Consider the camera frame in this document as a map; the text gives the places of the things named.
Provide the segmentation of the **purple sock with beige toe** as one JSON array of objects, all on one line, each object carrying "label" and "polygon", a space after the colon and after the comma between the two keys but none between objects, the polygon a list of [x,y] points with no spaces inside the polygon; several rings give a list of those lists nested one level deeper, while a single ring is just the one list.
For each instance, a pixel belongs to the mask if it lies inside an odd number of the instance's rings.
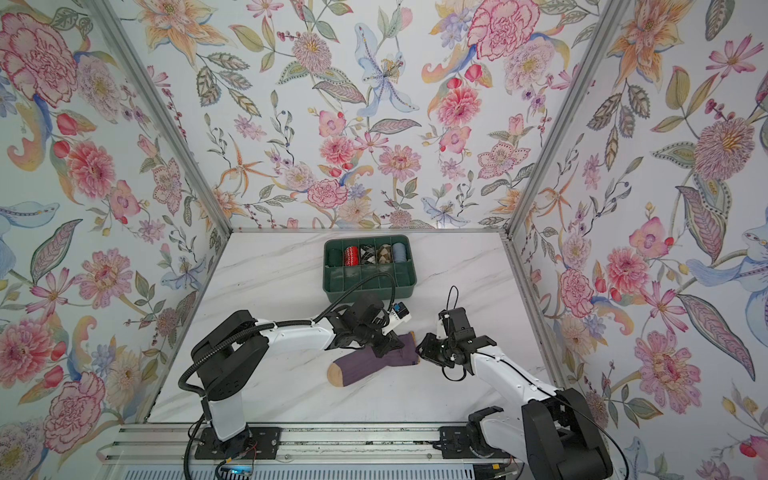
[{"label": "purple sock with beige toe", "polygon": [[334,387],[347,387],[357,383],[385,368],[414,366],[420,362],[416,353],[413,332],[399,336],[404,344],[401,349],[388,352],[383,357],[376,357],[372,349],[366,347],[335,360],[327,370],[327,379]]}]

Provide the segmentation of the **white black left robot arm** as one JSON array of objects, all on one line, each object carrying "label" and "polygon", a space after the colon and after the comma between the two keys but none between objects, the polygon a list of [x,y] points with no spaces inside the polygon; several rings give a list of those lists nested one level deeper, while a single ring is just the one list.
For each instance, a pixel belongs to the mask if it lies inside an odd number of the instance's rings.
[{"label": "white black left robot arm", "polygon": [[238,310],[192,349],[192,365],[178,387],[200,397],[215,439],[228,442],[246,431],[241,391],[267,354],[357,346],[382,358],[405,347],[395,328],[410,319],[404,303],[384,306],[372,294],[331,306],[314,319],[258,321]]}]

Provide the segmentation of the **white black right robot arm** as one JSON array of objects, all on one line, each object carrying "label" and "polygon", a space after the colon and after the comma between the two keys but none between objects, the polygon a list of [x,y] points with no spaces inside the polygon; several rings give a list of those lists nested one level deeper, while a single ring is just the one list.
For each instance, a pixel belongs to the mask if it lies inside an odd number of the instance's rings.
[{"label": "white black right robot arm", "polygon": [[608,479],[614,467],[602,428],[585,397],[558,389],[513,362],[490,337],[475,334],[463,308],[438,314],[441,337],[417,346],[421,359],[442,369],[461,367],[498,392],[508,409],[486,407],[463,427],[441,429],[444,456],[521,460],[535,479]]}]

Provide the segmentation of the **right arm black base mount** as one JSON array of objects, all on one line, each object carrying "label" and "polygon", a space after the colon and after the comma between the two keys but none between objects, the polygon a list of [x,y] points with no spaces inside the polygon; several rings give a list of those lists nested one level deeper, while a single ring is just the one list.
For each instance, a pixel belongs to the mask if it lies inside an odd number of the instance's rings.
[{"label": "right arm black base mount", "polygon": [[442,426],[438,429],[438,440],[432,443],[434,449],[447,460],[509,460],[510,455],[492,447],[473,446],[467,427]]}]

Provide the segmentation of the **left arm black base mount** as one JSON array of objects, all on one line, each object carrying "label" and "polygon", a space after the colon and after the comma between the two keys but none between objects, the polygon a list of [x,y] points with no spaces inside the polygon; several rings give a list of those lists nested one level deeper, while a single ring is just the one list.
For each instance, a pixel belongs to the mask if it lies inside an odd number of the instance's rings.
[{"label": "left arm black base mount", "polygon": [[248,426],[229,440],[220,440],[212,427],[205,428],[195,460],[275,460],[282,429]]}]

